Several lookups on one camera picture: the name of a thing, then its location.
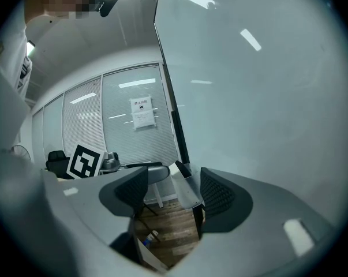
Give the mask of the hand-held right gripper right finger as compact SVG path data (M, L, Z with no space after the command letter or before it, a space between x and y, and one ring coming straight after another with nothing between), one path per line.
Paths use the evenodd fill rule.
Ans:
M175 272L306 272L329 248L333 227L288 190L199 169L201 239Z

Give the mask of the translucent plastic waste bin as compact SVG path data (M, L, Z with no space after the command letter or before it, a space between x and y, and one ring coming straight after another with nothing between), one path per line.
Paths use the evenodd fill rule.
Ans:
M200 169L190 163L184 165L192 173L190 177L184 178L176 167L175 162L169 166L170 177L182 208L192 209L204 202L200 192Z

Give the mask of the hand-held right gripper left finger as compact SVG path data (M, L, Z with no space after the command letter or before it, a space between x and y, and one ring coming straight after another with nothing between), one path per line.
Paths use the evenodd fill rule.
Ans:
M45 173L47 199L52 207L69 207L83 226L110 249L136 264L142 255L134 232L134 217L148 190L147 167L60 182Z

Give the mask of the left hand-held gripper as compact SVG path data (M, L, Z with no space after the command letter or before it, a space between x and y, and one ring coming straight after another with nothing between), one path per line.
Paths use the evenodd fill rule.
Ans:
M121 163L116 152L107 153L82 142L77 142L70 157L66 173L74 179L95 177L100 174L116 172ZM165 180L170 170L161 162L133 163L124 166L126 169L134 167L148 168L148 183L155 184Z

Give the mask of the round floor fan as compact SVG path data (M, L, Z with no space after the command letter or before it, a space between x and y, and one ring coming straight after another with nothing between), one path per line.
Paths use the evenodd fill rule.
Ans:
M20 144L14 145L11 148L11 153L25 160L31 160L28 150Z

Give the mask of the large white whiteboard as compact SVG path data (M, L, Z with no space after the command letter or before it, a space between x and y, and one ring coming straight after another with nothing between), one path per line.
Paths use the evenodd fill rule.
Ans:
M165 58L162 42L160 40L158 28L156 25L158 3L159 3L159 0L156 0L155 14L154 14L154 28L155 28L156 36L158 38L158 45L159 45L160 53L161 53L162 59L163 59L162 65L163 65L163 71L164 71L164 77L165 77L166 86L167 86L167 90L168 90L168 95L170 98L171 109L169 109L169 111L170 111L170 116L171 116L172 123L173 123L173 130L175 132L174 135L175 135L175 138L177 141L180 161L183 164L185 164L185 163L190 163L190 159L189 159L188 149L186 146L186 141L185 141L185 136L184 136L184 132L183 132L183 128L182 128L181 119L179 116L177 101L175 98L175 93L173 90L173 85L172 85L172 81L171 81L171 77L170 77L170 73L169 73L169 67L168 67L168 64L167 64L167 61Z

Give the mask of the black office chair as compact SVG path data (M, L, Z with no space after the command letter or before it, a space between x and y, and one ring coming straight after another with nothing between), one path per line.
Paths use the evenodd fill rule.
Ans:
M46 169L54 173L58 178L73 179L68 173L70 157L66 157L63 150L51 151L48 153Z

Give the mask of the person's white t-shirt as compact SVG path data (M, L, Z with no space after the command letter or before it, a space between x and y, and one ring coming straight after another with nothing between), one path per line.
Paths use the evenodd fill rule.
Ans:
M92 235L69 203L56 177L14 156L13 146L28 114L18 87L27 56L25 3L21 1L0 29L0 249L1 264L20 277L99 277L99 256L107 249Z

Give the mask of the white eraser block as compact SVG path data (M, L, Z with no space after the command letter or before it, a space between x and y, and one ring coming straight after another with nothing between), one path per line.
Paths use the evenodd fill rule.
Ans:
M180 161L176 161L175 162L176 167L178 168L179 172L181 173L181 175L184 178L188 178L192 175L192 173L190 172L190 170Z

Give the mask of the white wall document holder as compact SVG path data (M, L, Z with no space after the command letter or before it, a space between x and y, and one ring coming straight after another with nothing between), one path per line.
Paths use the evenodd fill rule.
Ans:
M133 129L156 126L152 98L150 96L130 99Z

